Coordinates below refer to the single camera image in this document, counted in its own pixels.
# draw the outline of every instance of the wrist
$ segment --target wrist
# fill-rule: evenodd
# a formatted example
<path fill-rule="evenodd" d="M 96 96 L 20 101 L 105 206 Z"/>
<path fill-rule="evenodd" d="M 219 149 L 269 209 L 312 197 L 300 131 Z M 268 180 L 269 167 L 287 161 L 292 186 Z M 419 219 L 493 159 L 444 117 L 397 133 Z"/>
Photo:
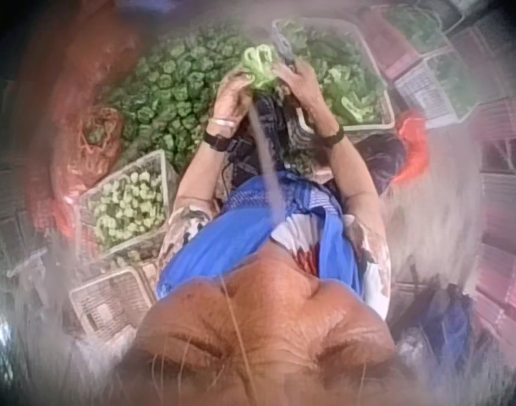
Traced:
<path fill-rule="evenodd" d="M 207 124 L 206 131 L 211 135 L 219 135 L 224 138 L 232 138 L 236 129 L 232 129 L 225 125 L 220 125 L 218 123 L 209 122 Z"/>
<path fill-rule="evenodd" d="M 309 110 L 309 114 L 315 122 L 316 130 L 322 137 L 331 137 L 339 130 L 339 123 L 332 111 L 322 100 Z"/>

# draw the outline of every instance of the vegetable bundle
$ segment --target vegetable bundle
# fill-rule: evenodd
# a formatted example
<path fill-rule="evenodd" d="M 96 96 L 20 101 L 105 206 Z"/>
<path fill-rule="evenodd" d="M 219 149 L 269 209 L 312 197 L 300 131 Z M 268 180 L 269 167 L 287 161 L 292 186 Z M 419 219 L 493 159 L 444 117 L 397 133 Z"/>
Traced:
<path fill-rule="evenodd" d="M 430 59 L 429 67 L 435 73 L 458 118 L 462 118 L 478 103 L 469 72 L 455 53 L 444 53 Z"/>
<path fill-rule="evenodd" d="M 390 24 L 406 36 L 416 51 L 421 54 L 447 45 L 440 23 L 430 11 L 398 5 L 388 7 L 385 17 Z"/>
<path fill-rule="evenodd" d="M 290 20 L 283 23 L 281 30 L 294 53 L 314 68 L 326 103 L 339 124 L 382 122 L 382 84 L 347 36 Z"/>
<path fill-rule="evenodd" d="M 148 171 L 123 175 L 105 184 L 89 209 L 96 238 L 105 250 L 159 228 L 165 220 L 161 175 Z"/>
<path fill-rule="evenodd" d="M 239 65 L 250 44 L 232 26 L 165 39 L 141 58 L 134 72 L 103 101 L 125 117 L 126 161 L 157 149 L 181 171 L 201 140 L 222 77 Z"/>

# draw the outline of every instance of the watch strap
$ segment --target watch strap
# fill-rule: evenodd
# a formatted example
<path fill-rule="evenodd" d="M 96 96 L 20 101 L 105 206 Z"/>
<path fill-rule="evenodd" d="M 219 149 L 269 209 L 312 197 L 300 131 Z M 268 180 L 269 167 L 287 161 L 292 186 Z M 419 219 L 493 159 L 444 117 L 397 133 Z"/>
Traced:
<path fill-rule="evenodd" d="M 320 144 L 322 146 L 325 146 L 326 148 L 333 148 L 334 145 L 341 142 L 344 138 L 344 131 L 343 127 L 339 125 L 339 130 L 335 135 L 332 135 L 330 137 L 320 137 Z"/>
<path fill-rule="evenodd" d="M 209 146 L 219 152 L 225 152 L 228 150 L 230 145 L 232 144 L 232 140 L 229 138 L 221 137 L 220 135 L 211 135 L 208 132 L 204 134 L 204 142 L 209 144 Z"/>

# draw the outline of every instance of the patterned shirt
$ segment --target patterned shirt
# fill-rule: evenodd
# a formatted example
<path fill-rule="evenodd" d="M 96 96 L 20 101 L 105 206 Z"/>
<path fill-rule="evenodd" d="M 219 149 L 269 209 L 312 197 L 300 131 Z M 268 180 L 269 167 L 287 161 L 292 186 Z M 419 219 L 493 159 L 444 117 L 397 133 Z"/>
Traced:
<path fill-rule="evenodd" d="M 157 269 L 168 262 L 217 214 L 201 200 L 187 200 L 168 220 L 168 232 L 161 248 Z M 353 215 L 343 217 L 344 233 L 354 246 L 365 287 L 364 301 L 386 319 L 390 301 L 391 262 L 386 240 Z M 277 226 L 271 239 L 291 252 L 304 272 L 318 275 L 321 230 L 313 215 L 294 214 Z"/>

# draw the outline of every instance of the closed eye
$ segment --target closed eye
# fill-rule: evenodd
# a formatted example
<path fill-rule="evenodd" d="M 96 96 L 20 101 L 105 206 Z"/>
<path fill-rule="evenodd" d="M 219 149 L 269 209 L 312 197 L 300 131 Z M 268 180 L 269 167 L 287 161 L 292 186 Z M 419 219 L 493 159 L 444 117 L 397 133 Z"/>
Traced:
<path fill-rule="evenodd" d="M 211 345 L 210 343 L 206 343 L 204 341 L 198 340 L 194 337 L 187 336 L 180 333 L 174 333 L 170 334 L 170 337 L 175 338 L 176 340 L 182 341 L 185 344 L 191 345 L 200 351 L 204 353 L 208 353 L 211 357 L 221 359 L 224 352 L 219 349 L 218 347 L 215 347 L 214 345 Z"/>

